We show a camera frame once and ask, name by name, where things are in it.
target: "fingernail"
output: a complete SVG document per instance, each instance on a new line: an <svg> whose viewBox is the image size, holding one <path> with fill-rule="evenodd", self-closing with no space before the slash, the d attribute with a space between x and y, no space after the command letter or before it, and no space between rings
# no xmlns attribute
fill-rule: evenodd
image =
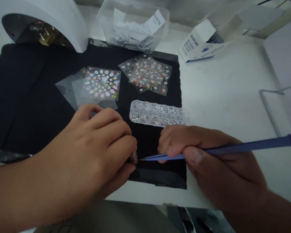
<svg viewBox="0 0 291 233"><path fill-rule="evenodd" d="M169 147L167 148L166 154L171 154L171 153L172 153L172 148L169 146Z"/></svg>
<svg viewBox="0 0 291 233"><path fill-rule="evenodd" d="M204 158L204 154L199 149L194 149L193 153L190 155L190 161L192 163L199 163Z"/></svg>
<svg viewBox="0 0 291 233"><path fill-rule="evenodd" d="M132 154L130 155L130 162L132 164L137 164L138 163L138 155L137 155L137 151L136 150L134 150L132 152Z"/></svg>

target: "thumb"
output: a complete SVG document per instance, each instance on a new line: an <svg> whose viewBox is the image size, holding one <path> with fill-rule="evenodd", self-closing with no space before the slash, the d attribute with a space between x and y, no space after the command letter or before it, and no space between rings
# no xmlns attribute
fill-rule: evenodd
<svg viewBox="0 0 291 233"><path fill-rule="evenodd" d="M183 155L195 178L197 175L202 175L209 180L218 180L218 176L235 175L221 160L197 147L185 148Z"/></svg>

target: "uv nail lamp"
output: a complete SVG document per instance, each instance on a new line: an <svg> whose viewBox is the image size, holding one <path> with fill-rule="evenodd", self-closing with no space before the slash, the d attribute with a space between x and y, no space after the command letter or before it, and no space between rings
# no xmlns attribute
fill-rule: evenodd
<svg viewBox="0 0 291 233"><path fill-rule="evenodd" d="M0 33L11 43L57 44L80 53L89 37L73 0L0 0Z"/></svg>

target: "clear plastic organizer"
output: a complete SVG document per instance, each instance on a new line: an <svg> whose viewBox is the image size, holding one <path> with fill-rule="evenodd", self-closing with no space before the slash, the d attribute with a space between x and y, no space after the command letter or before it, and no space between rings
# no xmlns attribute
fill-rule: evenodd
<svg viewBox="0 0 291 233"><path fill-rule="evenodd" d="M155 15L157 11L159 11L159 18ZM153 17L163 21L162 26L157 30L155 24L149 24L150 26L147 24ZM169 11L150 4L105 0L97 14L97 19L108 44L147 54L151 54L161 39L168 34Z"/></svg>
<svg viewBox="0 0 291 233"><path fill-rule="evenodd" d="M134 123L166 127L188 125L188 112L182 108L134 100L130 105L129 119Z"/></svg>

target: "paper slip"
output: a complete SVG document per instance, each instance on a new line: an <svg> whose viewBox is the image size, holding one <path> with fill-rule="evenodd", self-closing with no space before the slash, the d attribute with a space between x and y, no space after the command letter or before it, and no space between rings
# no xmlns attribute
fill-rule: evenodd
<svg viewBox="0 0 291 233"><path fill-rule="evenodd" d="M157 10L148 21L145 22L145 25L148 26L150 33L153 35L161 26L164 25L165 19L162 16L161 12Z"/></svg>
<svg viewBox="0 0 291 233"><path fill-rule="evenodd" d="M112 38L115 45L140 51L151 48L154 41L151 35L166 22L159 10L143 24L124 22L125 16L124 12L114 8Z"/></svg>
<svg viewBox="0 0 291 233"><path fill-rule="evenodd" d="M124 18L125 18L125 13L114 8L114 13L113 13L113 25L114 26L118 26L119 22L124 22Z"/></svg>

